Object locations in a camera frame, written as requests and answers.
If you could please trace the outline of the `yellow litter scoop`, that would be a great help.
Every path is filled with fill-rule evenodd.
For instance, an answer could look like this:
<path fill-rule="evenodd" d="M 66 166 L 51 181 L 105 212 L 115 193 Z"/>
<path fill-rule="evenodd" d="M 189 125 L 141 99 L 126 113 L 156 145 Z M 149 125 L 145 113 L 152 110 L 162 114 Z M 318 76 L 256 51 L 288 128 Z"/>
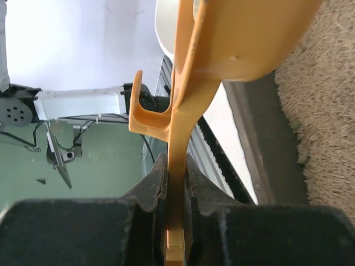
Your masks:
<path fill-rule="evenodd" d="M 184 175 L 191 132 L 223 80 L 252 81 L 276 69 L 310 26 L 321 1 L 180 1 L 168 109 L 139 103 L 143 73 L 130 99 L 129 130 L 168 143 L 166 265 L 183 265 Z"/>

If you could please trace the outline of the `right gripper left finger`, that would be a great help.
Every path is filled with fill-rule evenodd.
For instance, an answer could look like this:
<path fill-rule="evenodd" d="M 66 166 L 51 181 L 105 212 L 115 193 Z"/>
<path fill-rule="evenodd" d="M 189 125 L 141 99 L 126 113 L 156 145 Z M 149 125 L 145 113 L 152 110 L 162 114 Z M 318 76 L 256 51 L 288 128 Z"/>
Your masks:
<path fill-rule="evenodd" d="M 1 216 L 2 265 L 163 265 L 167 156 L 119 198 L 28 199 Z"/>

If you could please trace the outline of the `dark brown litter box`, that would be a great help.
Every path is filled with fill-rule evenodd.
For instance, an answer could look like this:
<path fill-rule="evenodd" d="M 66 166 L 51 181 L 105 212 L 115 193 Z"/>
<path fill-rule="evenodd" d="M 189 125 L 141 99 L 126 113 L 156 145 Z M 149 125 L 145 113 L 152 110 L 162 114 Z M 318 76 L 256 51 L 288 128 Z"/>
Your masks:
<path fill-rule="evenodd" d="M 260 203 L 354 216 L 353 1 L 325 1 L 274 73 L 225 90 Z"/>

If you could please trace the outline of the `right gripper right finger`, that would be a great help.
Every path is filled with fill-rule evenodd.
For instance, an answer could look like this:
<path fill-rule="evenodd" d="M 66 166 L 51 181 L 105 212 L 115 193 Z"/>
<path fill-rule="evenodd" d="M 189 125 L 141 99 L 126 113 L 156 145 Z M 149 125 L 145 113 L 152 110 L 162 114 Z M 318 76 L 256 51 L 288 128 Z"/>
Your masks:
<path fill-rule="evenodd" d="M 243 204 L 187 157 L 187 265 L 353 265 L 354 226 L 326 206 Z"/>

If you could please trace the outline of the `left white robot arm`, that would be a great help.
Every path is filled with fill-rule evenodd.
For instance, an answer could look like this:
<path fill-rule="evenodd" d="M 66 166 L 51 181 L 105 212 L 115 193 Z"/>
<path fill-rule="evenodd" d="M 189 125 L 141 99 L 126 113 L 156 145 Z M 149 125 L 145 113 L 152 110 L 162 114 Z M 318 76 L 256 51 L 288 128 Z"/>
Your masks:
<path fill-rule="evenodd" d="M 39 121 L 76 116 L 122 115 L 129 103 L 123 86 L 106 89 L 48 91 L 12 84 L 6 51 L 7 3 L 1 1 L 1 124 L 23 127 Z"/>

